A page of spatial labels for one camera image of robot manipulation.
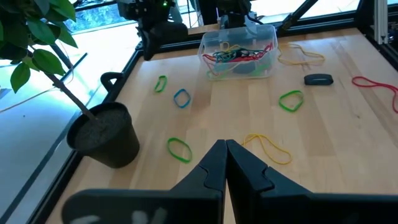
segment wooden table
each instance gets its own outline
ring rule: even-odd
[[[210,82],[199,69],[197,49],[157,54],[135,66],[117,101],[131,113],[141,143],[134,162],[110,169],[85,157],[65,189],[48,223],[60,223],[64,201],[83,189],[170,189],[184,178],[217,139],[242,141],[249,133],[270,136],[292,153],[288,165],[272,162],[257,141],[247,148],[279,172],[314,192],[394,194],[398,192],[398,114],[392,92],[358,88],[353,76],[398,86],[398,73],[357,29],[279,39],[295,42],[326,57],[323,65],[287,66],[277,62],[273,77]],[[302,60],[296,50],[285,57]],[[329,73],[332,86],[305,86],[310,73]],[[169,81],[161,94],[153,91],[158,76]],[[176,107],[173,95],[185,88],[192,102]],[[305,103],[296,113],[278,106],[280,95],[302,90]],[[183,164],[166,150],[178,137],[193,151]],[[267,144],[280,160],[285,155]],[[225,223],[234,223],[229,195]]]

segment plastic container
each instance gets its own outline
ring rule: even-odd
[[[229,48],[230,51],[233,51],[239,47],[260,50],[262,54],[258,55],[256,59],[240,62],[229,62],[231,58],[237,60],[230,54],[222,61],[215,61],[211,57],[216,52],[227,52]],[[202,37],[198,56],[201,62],[201,71],[205,71],[205,75],[210,80],[265,78],[274,73],[277,49],[275,27],[264,24],[207,32]]]

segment rubber band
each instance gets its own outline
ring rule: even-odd
[[[250,77],[258,77],[261,75],[261,72],[263,72],[264,70],[269,68],[269,64],[262,64],[259,65],[253,72],[250,73]],[[225,75],[228,73],[228,71],[223,72],[219,75],[215,75],[213,73],[212,70],[209,70],[206,72],[206,76],[210,79],[210,80],[218,80],[218,79],[222,79],[225,77]]]
[[[297,103],[293,108],[289,108],[288,106],[285,106],[285,105],[283,104],[282,100],[283,100],[284,98],[290,96],[290,95],[293,95],[293,94],[299,95],[300,101],[299,101],[299,103]],[[303,92],[301,92],[300,90],[293,90],[293,91],[290,91],[290,92],[288,92],[288,93],[285,93],[285,94],[283,94],[282,96],[279,97],[279,106],[280,106],[282,109],[284,109],[284,110],[286,110],[286,111],[289,111],[289,112],[296,112],[296,111],[301,107],[301,105],[302,105],[303,103],[304,103],[304,94],[303,94]]]
[[[162,88],[160,88],[160,89],[158,90],[157,87],[159,87],[159,85],[160,85],[162,79],[164,79]],[[166,84],[167,84],[167,77],[166,77],[165,75],[161,75],[161,76],[159,77],[157,83],[156,83],[155,88],[154,88],[155,92],[157,92],[157,93],[163,92],[164,88],[166,87]]]
[[[280,46],[283,46],[283,45],[289,46],[290,48],[300,49],[301,52],[302,52],[304,55],[308,56],[308,57],[320,58],[320,59],[308,60],[308,61],[301,61],[301,62],[284,59],[284,58],[282,58],[283,51],[282,51],[282,49],[280,48]],[[279,51],[280,51],[280,55],[278,56],[278,61],[279,61],[280,63],[285,64],[285,65],[304,65],[304,64],[308,64],[308,63],[320,63],[320,62],[324,62],[324,61],[326,60],[325,56],[323,56],[322,54],[318,54],[318,53],[314,53],[314,52],[307,52],[307,51],[305,51],[305,50],[303,49],[303,47],[300,46],[299,44],[293,44],[293,43],[280,44],[280,45],[278,46],[278,49],[279,49]]]
[[[181,94],[182,92],[185,92],[185,93],[187,94],[188,100],[187,100],[187,102],[186,102],[185,104],[179,105],[178,102],[177,102],[177,97],[178,97],[179,94]],[[189,95],[189,93],[188,93],[185,89],[182,88],[181,90],[179,90],[178,92],[176,92],[176,93],[174,94],[174,103],[175,103],[179,108],[184,109],[186,106],[188,106],[189,102],[191,102],[191,96]]]
[[[220,78],[220,76],[234,70],[241,64],[251,63],[262,59],[266,53],[274,49],[274,43],[269,43],[261,50],[250,50],[239,45],[230,47],[228,42],[223,42],[220,45],[220,49],[222,51],[215,52],[213,55],[202,55],[203,61],[206,63],[209,71],[217,78]]]
[[[279,146],[277,146],[275,143],[273,143],[273,142],[272,142],[267,136],[265,136],[265,135],[256,134],[256,133],[248,134],[248,135],[244,138],[243,143],[242,143],[241,145],[244,147],[244,146],[246,145],[246,143],[252,141],[252,140],[255,139],[255,138],[258,138],[258,139],[260,140],[262,150],[263,150],[264,153],[268,156],[268,158],[270,158],[270,159],[271,159],[273,162],[275,162],[276,164],[286,165],[286,164],[289,164],[290,162],[292,162],[293,157],[292,157],[291,153],[290,153],[289,151],[286,151],[285,149],[281,149]],[[267,152],[266,147],[264,146],[264,143],[263,143],[263,141],[262,141],[261,138],[265,138],[265,139],[268,140],[268,142],[269,142],[271,145],[273,145],[277,150],[279,150],[279,151],[281,151],[281,152],[287,154],[287,155],[289,156],[289,160],[288,160],[287,162],[281,162],[281,161],[277,161],[276,159],[274,159],[274,158]]]
[[[367,81],[367,82],[369,82],[369,83],[372,83],[372,84],[370,84],[370,85],[363,85],[363,84],[356,83],[355,81],[356,81],[356,80],[359,80],[359,79],[365,80],[365,81]],[[396,101],[397,101],[397,95],[398,95],[398,88],[397,88],[397,87],[395,87],[395,86],[393,86],[393,85],[388,85],[388,84],[385,84],[385,83],[378,83],[378,82],[372,81],[372,80],[370,80],[370,79],[368,79],[368,78],[365,78],[365,77],[354,77],[354,78],[351,80],[351,82],[352,82],[354,85],[358,86],[358,87],[365,87],[365,88],[384,87],[384,88],[388,88],[388,89],[392,90],[392,91],[394,92],[394,96],[392,97],[392,110],[393,110],[395,113],[398,113],[398,109],[397,109],[397,107],[396,107]]]
[[[185,159],[185,158],[182,158],[182,157],[180,157],[180,156],[178,156],[178,155],[176,155],[174,152],[173,152],[173,150],[171,150],[171,148],[170,148],[170,143],[171,142],[178,142],[178,143],[180,143],[180,144],[182,144],[182,145],[184,145],[187,149],[188,149],[188,159]],[[167,140],[167,150],[169,151],[169,153],[174,157],[174,158],[176,158],[176,159],[178,159],[179,161],[181,161],[181,162],[183,162],[183,163],[189,163],[189,162],[191,162],[191,160],[192,160],[192,151],[191,151],[191,148],[189,147],[189,145],[187,144],[187,143],[185,143],[183,140],[181,140],[181,139],[179,139],[179,138],[169,138],[169,140]]]

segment yellow rubber band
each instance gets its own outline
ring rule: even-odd
[[[290,162],[292,162],[292,159],[293,159],[293,158],[292,158],[291,153],[290,153],[289,151],[286,151],[285,149],[281,149],[279,146],[277,146],[275,143],[273,143],[273,142],[272,142],[267,136],[265,136],[265,135],[256,134],[256,133],[248,134],[248,135],[244,138],[243,143],[242,143],[241,145],[244,147],[244,146],[246,145],[246,143],[252,141],[254,138],[259,138],[259,139],[260,139],[260,143],[261,143],[261,146],[262,146],[262,150],[264,150],[264,153],[265,153],[273,162],[275,162],[276,164],[286,165],[286,164],[289,164]],[[283,152],[283,153],[286,153],[286,154],[289,156],[289,160],[288,160],[287,162],[280,162],[280,161],[275,160],[275,159],[266,151],[266,147],[264,146],[264,143],[263,143],[263,141],[262,141],[261,138],[265,138],[265,139],[268,140],[269,143],[270,143],[271,145],[273,145],[276,149],[278,149],[279,151],[281,151],[281,152]]]
[[[231,51],[234,48],[241,48],[241,46],[238,45],[238,44],[235,44],[234,46],[230,47],[229,43],[224,41],[224,42],[221,43],[220,48],[221,48],[222,51],[229,52],[229,51]]]
[[[308,57],[313,57],[313,58],[319,58],[316,60],[307,60],[307,61],[293,61],[293,60],[287,60],[282,58],[283,55],[283,51],[280,48],[280,46],[289,46],[290,48],[296,48],[296,49],[300,49],[301,52],[308,56]],[[280,55],[278,56],[278,61],[280,63],[283,63],[284,65],[304,65],[304,64],[309,64],[309,63],[321,63],[324,62],[326,60],[325,56],[323,56],[322,54],[318,54],[318,53],[314,53],[314,52],[307,52],[303,49],[302,46],[300,46],[299,44],[292,44],[292,43],[288,43],[288,44],[280,44],[278,45],[278,49],[280,51]]]

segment green leaf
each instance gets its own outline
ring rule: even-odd
[[[20,60],[27,55],[27,49],[17,47],[9,42],[4,42],[0,48],[0,58],[8,60]]]
[[[20,63],[11,75],[11,87],[14,90],[14,93],[25,85],[29,81],[30,78],[30,69],[25,63]]]
[[[68,31],[64,28],[61,28],[61,35],[58,39],[68,45],[71,45],[72,47],[77,48],[77,44],[76,44],[75,40],[73,39],[72,35],[70,35],[68,33]]]
[[[51,29],[48,27],[47,24],[38,20],[38,19],[29,19],[27,21],[27,26],[29,27],[32,34],[48,44],[55,44],[55,37],[52,33]]]
[[[4,31],[3,31],[3,28],[2,28],[1,21],[0,21],[0,40],[4,40]]]
[[[61,27],[58,27],[53,24],[49,24],[48,26],[51,29],[52,34],[54,35],[55,39],[58,39],[61,35]]]
[[[19,22],[4,24],[4,40],[17,47],[27,49],[28,31],[26,26]]]
[[[63,21],[67,21],[68,18],[66,18],[65,16],[57,13],[54,9],[50,8],[49,12],[47,13],[47,15],[45,15],[45,18],[50,21],[50,22],[63,22]]]
[[[39,7],[40,11],[42,11],[43,15],[46,15],[50,10],[49,0],[34,0],[36,5]]]
[[[21,61],[22,61],[22,60],[12,60],[12,61],[10,62],[10,64],[11,64],[11,65],[17,65],[17,64],[19,64]]]
[[[38,38],[36,38],[35,36],[32,36],[32,43],[29,43],[30,45],[35,45],[35,44],[39,44],[39,45],[48,45],[48,43],[39,40]]]
[[[50,21],[50,22],[58,27],[65,28],[68,32],[71,32],[70,29],[67,27],[67,25],[65,25],[63,22],[57,22],[57,21],[54,22]]]
[[[39,49],[33,52],[33,64],[43,72],[58,75],[65,74],[59,59],[46,50]]]
[[[37,67],[36,67],[36,65],[34,65],[33,64],[33,61],[32,61],[32,58],[30,58],[30,57],[24,57],[24,59],[22,59],[22,61],[27,65],[27,66],[29,66],[29,68],[31,68],[31,69],[33,69],[33,70],[36,70],[36,71],[40,71]]]
[[[69,0],[50,0],[50,2],[54,5],[52,9],[76,22],[75,8]]]

